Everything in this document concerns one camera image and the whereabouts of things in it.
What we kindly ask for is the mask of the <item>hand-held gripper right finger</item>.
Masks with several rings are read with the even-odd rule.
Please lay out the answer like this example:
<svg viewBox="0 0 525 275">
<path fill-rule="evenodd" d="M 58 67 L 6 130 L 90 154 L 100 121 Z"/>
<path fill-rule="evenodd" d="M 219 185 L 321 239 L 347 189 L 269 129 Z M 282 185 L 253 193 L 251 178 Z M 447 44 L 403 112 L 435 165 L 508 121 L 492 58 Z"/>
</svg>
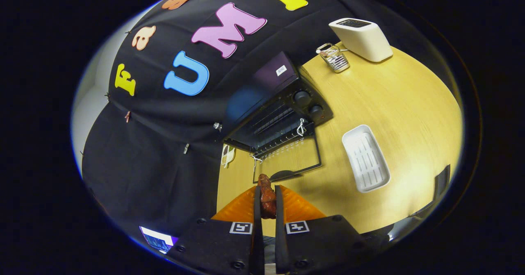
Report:
<svg viewBox="0 0 525 275">
<path fill-rule="evenodd" d="M 365 240 L 342 215 L 285 221 L 284 187 L 276 185 L 278 274 L 343 275 L 365 262 Z"/>
</svg>

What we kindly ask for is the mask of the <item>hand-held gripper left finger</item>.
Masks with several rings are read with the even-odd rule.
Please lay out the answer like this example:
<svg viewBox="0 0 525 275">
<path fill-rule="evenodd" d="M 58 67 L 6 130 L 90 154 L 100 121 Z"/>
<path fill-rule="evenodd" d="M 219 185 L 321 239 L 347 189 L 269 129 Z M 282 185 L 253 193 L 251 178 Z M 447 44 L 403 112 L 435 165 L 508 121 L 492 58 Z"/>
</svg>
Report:
<svg viewBox="0 0 525 275">
<path fill-rule="evenodd" d="M 197 275 L 263 275 L 259 186 L 253 188 L 248 204 L 250 222 L 197 219 L 168 251 L 167 259 Z"/>
</svg>

